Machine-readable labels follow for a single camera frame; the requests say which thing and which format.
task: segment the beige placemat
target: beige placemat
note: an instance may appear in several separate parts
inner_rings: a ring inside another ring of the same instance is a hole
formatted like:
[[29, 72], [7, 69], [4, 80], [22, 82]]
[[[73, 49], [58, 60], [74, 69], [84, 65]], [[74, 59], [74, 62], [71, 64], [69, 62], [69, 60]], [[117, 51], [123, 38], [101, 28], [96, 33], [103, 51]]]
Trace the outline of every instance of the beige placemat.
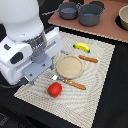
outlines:
[[[23, 85], [14, 96], [81, 128], [91, 128], [115, 46], [65, 32], [60, 32], [60, 35], [63, 50], [98, 59], [98, 63], [82, 60], [84, 72], [73, 80], [85, 85], [86, 90], [57, 81], [62, 85], [62, 92], [57, 98], [52, 98], [48, 95], [47, 88], [55, 81], [46, 78], [43, 72], [35, 79], [34, 86]], [[86, 43], [90, 47], [90, 53], [73, 48], [73, 44], [78, 42]], [[54, 57], [54, 64], [63, 56], [63, 53], [58, 53]], [[47, 71], [57, 74], [56, 69]]]

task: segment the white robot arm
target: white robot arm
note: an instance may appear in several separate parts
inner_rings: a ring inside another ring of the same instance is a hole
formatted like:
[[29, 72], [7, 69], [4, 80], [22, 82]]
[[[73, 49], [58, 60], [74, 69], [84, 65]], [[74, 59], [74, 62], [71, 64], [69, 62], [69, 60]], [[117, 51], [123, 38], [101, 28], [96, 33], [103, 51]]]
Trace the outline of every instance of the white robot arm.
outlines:
[[37, 0], [0, 0], [0, 22], [7, 34], [0, 42], [0, 71], [10, 85], [22, 77], [33, 81], [62, 49], [58, 27], [45, 34]]

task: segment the wooden plate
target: wooden plate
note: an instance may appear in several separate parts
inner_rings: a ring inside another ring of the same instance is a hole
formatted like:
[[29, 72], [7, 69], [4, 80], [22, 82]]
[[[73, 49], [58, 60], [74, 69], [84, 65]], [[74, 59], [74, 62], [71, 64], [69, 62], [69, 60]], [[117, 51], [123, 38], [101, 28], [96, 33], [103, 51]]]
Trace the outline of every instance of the wooden plate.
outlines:
[[81, 59], [76, 56], [65, 56], [57, 62], [57, 72], [66, 79], [79, 77], [84, 71], [84, 65]]

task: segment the banana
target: banana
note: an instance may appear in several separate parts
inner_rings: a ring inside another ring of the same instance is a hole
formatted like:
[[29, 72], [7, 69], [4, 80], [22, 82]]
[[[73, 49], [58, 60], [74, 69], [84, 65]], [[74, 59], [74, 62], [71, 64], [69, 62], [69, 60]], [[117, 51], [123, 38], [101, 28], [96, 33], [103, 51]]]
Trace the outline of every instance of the banana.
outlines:
[[86, 51], [88, 53], [90, 52], [90, 48], [85, 43], [76, 43], [76, 44], [73, 45], [73, 47], [74, 48], [82, 49], [82, 50], [84, 50], [84, 51]]

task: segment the knife handle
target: knife handle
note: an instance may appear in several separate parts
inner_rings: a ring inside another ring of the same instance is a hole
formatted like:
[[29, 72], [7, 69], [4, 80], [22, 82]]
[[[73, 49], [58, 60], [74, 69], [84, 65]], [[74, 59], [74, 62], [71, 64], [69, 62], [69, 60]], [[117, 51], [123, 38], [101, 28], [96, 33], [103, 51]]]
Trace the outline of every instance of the knife handle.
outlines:
[[67, 79], [64, 80], [64, 83], [72, 85], [72, 86], [77, 87], [77, 88], [82, 89], [82, 90], [86, 89], [86, 87], [84, 85], [75, 83], [75, 82], [67, 80]]
[[82, 55], [79, 55], [78, 57], [80, 59], [91, 61], [91, 62], [94, 62], [94, 63], [97, 63], [98, 62], [98, 60], [97, 59], [94, 59], [94, 58], [90, 58], [90, 57], [86, 57], [86, 56], [82, 56]]

